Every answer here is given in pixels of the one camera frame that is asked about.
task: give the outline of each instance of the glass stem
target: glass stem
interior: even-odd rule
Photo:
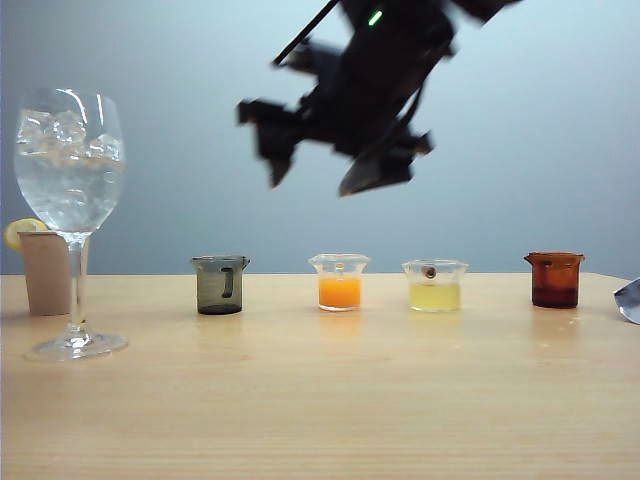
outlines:
[[[84,316],[84,286],[87,277],[87,255],[83,255],[86,236],[66,238],[69,248],[69,268],[71,270],[70,310],[66,331],[69,337],[88,335],[87,320]]]

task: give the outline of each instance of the wine glass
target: wine glass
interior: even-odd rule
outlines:
[[[119,335],[92,332],[83,310],[83,246],[118,202],[126,165],[115,103],[100,93],[70,88],[29,91],[22,97],[15,147],[20,191],[35,214],[65,239],[71,267],[64,332],[26,357],[74,360],[125,347]]]

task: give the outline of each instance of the gray beaker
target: gray beaker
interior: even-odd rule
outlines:
[[[198,313],[225,315],[242,310],[242,271],[249,261],[242,255],[191,259],[197,273]]]

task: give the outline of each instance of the lemon slice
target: lemon slice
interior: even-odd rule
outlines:
[[[18,232],[41,232],[43,230],[49,229],[37,218],[21,218],[20,220],[11,222],[4,229],[4,241],[7,242],[9,248],[22,250]]]

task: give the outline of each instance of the beaker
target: beaker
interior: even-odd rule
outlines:
[[[242,271],[250,260],[242,255],[193,257],[197,273],[198,313],[225,315],[242,310]]]
[[[531,301],[538,307],[574,308],[578,305],[580,263],[585,256],[573,252],[531,252]]]
[[[402,264],[409,280],[409,307],[421,312],[451,312],[460,308],[460,279],[469,265],[443,258]]]
[[[360,307],[360,275],[371,261],[356,253],[322,253],[309,259],[318,272],[318,306],[341,312]]]

